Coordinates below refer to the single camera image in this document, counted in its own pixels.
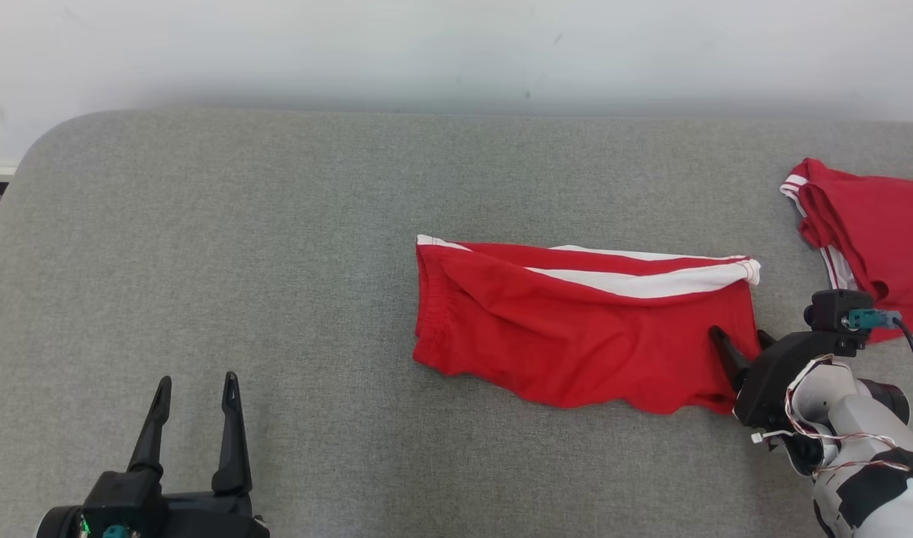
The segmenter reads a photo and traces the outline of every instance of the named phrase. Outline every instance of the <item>teal connector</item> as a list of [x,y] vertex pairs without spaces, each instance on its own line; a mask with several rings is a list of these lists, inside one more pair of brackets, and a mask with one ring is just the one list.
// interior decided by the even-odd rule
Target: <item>teal connector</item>
[[102,538],[128,538],[128,529],[122,527],[122,525],[112,525],[105,529],[105,534],[102,535]]
[[850,330],[872,330],[877,327],[898,328],[895,320],[901,320],[901,312],[897,310],[854,309],[842,321]]

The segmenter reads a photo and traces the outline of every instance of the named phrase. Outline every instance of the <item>gray cushion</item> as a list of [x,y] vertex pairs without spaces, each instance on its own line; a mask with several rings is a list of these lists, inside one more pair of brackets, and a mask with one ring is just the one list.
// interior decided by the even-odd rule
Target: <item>gray cushion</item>
[[[419,232],[756,256],[758,326],[825,288],[781,180],[913,176],[913,125],[112,112],[0,205],[0,536],[122,469],[173,376],[166,491],[217,468],[241,378],[275,536],[821,536],[811,484],[731,416],[552,409],[411,360]],[[905,389],[904,341],[857,374]]]

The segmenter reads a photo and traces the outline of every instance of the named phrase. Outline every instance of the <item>folded red shorts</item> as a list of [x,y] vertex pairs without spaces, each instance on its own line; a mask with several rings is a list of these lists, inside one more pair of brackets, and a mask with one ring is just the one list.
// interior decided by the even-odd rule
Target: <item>folded red shorts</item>
[[419,235],[413,359],[473,374],[528,401],[625,399],[647,412],[731,412],[709,339],[719,326],[760,352],[749,285],[758,262],[495,243]]
[[[869,293],[877,309],[900,311],[913,330],[913,181],[805,159],[780,191],[795,201],[799,232],[821,251],[832,287]],[[900,336],[874,330],[872,341]]]

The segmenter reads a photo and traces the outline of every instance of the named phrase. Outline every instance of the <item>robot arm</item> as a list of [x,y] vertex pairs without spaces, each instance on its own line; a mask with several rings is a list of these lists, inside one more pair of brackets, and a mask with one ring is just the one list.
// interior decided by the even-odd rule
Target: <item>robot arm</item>
[[211,491],[161,493],[161,431],[170,413],[170,378],[158,385],[124,473],[101,474],[84,504],[55,507],[37,538],[269,538],[251,508],[251,464],[238,376],[229,371],[221,398],[224,435]]
[[837,356],[863,350],[870,330],[843,323],[872,299],[819,292],[805,319],[812,331],[774,341],[761,333],[753,363],[722,331],[711,337],[736,389],[733,413],[763,428],[756,442],[781,440],[796,472],[812,477],[815,515],[832,538],[913,538],[913,433],[897,387],[857,379]]

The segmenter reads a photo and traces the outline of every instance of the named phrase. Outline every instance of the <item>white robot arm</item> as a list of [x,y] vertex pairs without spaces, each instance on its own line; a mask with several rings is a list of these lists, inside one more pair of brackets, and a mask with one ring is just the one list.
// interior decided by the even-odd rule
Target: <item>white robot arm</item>
[[710,332],[737,393],[733,415],[765,430],[755,442],[781,442],[795,471],[811,477],[815,515],[831,538],[913,538],[908,401],[836,358],[854,357],[881,324],[905,330],[913,350],[897,313],[872,306],[860,292],[816,293],[805,310],[812,331],[778,341],[760,331],[763,352],[753,362],[722,330]]

